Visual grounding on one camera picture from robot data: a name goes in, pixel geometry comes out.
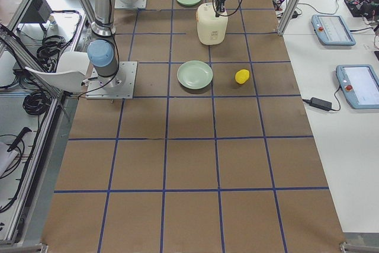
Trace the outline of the white green rice cooker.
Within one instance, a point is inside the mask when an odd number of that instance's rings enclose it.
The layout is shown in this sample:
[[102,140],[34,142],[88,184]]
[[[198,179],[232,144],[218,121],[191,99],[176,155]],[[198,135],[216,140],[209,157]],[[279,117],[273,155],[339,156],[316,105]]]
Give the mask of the white green rice cooker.
[[202,44],[220,44],[225,37],[228,17],[227,12],[216,17],[216,13],[211,2],[203,3],[197,8],[197,33]]

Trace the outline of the green plate right side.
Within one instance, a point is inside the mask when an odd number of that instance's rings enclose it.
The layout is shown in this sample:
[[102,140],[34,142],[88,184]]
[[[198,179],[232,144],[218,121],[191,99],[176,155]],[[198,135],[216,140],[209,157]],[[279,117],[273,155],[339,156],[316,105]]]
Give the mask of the green plate right side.
[[202,89],[213,80],[213,71],[205,62],[190,60],[180,65],[176,76],[183,87]]

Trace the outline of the yellow toy pepper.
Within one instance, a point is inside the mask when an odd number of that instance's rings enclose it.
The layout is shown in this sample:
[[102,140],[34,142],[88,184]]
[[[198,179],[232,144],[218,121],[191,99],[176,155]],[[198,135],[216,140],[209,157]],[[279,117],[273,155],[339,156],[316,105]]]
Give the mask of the yellow toy pepper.
[[235,73],[235,81],[242,85],[250,78],[250,71],[247,69],[241,69]]

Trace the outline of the teach pendant far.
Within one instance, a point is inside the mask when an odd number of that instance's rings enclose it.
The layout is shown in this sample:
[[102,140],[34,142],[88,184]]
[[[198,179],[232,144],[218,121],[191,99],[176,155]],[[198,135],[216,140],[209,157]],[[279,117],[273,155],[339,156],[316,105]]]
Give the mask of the teach pendant far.
[[317,15],[311,17],[311,24],[321,44],[327,46],[354,46],[356,41],[339,15]]

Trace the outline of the teach pendant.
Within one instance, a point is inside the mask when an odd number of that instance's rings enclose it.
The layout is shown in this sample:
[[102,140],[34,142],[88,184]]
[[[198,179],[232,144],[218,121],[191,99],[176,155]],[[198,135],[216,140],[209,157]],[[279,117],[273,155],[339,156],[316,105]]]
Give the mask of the teach pendant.
[[354,46],[356,41],[339,15],[317,15],[311,17],[311,24],[321,44],[327,46]]
[[354,109],[378,109],[378,77],[371,65],[337,65],[336,77]]

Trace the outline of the black power adapter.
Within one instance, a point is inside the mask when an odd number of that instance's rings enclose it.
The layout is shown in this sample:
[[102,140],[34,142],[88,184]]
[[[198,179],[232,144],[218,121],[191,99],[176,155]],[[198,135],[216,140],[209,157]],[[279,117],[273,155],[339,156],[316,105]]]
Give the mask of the black power adapter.
[[324,111],[331,111],[332,110],[332,103],[329,101],[325,101],[319,98],[312,97],[309,102],[310,106],[314,108],[318,108],[320,110]]

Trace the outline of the white chair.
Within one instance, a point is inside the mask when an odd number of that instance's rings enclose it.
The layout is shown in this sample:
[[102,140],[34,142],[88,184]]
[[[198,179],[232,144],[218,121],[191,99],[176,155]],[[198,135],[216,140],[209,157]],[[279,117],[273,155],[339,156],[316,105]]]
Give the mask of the white chair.
[[77,93],[81,91],[81,83],[85,79],[89,63],[86,52],[65,52],[59,59],[56,72],[40,72],[28,66],[25,69],[53,87]]

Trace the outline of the teach pendant near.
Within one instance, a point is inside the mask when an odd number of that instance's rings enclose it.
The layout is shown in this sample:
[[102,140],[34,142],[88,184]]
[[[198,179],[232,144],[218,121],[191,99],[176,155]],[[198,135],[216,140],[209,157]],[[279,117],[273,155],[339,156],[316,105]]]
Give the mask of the teach pendant near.
[[378,109],[378,77],[371,65],[337,65],[336,77],[354,109]]

